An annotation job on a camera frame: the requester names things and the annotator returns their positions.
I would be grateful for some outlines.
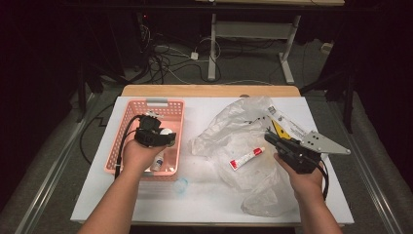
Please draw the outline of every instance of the hand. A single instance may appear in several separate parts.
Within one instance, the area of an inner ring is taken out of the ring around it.
[[[165,148],[166,146],[146,147],[134,139],[130,140],[124,147],[123,171],[141,175],[152,165],[155,156]]]
[[[311,174],[297,174],[286,162],[280,158],[278,153],[274,158],[288,172],[289,182],[294,189],[295,198],[300,201],[322,198],[322,173],[315,169]]]

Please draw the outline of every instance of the person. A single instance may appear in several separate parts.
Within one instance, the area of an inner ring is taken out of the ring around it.
[[[145,147],[130,140],[124,147],[124,167],[78,233],[129,233],[143,172],[165,146]]]
[[[274,154],[274,158],[288,172],[298,202],[303,232],[306,234],[343,233],[322,197],[321,172],[315,169],[311,174],[299,175],[277,153]]]
[[[139,181],[143,172],[151,166],[155,156],[164,149],[165,146],[145,147],[135,140],[130,140],[124,147],[122,172],[108,188],[78,233],[129,233]],[[289,174],[298,201],[304,233],[342,233],[324,203],[321,172],[314,170],[312,174],[299,175],[277,153],[274,158]]]

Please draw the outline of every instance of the pink basket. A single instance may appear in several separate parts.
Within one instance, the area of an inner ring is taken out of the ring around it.
[[[172,147],[167,147],[164,154],[164,163],[158,172],[151,172],[147,169],[143,173],[142,180],[176,180],[178,163],[179,163],[179,148],[182,133],[183,114],[184,114],[184,101],[177,99],[165,99],[165,98],[143,98],[143,99],[131,99],[128,102],[122,123],[116,134],[115,141],[113,142],[109,156],[107,158],[104,170],[110,174],[115,174],[116,159],[119,153],[119,147],[121,145],[122,137],[129,121],[133,116],[145,114],[147,111],[163,115],[163,118],[159,118],[162,122],[160,128],[171,129],[176,133],[175,144]],[[136,119],[131,124],[131,128],[128,132],[135,130],[139,126],[139,120]],[[128,135],[124,145],[133,139],[134,133]]]

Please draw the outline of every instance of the toothpaste tube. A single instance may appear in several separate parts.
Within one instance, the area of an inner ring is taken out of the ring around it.
[[[260,155],[262,152],[264,152],[265,147],[260,147],[252,150],[252,152],[245,154],[243,157],[237,159],[237,160],[232,160],[230,162],[231,168],[236,171],[238,168],[240,168],[242,165],[244,165],[246,162],[251,160],[253,157]]]

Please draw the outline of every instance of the plastic bag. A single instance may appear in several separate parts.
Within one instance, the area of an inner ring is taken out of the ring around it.
[[[225,107],[196,138],[191,152],[213,162],[220,177],[245,196],[242,210],[251,215],[278,216],[296,206],[288,174],[273,158],[276,149],[264,139],[272,127],[267,109],[274,105],[269,97],[246,97]],[[229,162],[254,148],[265,147],[234,171]]]

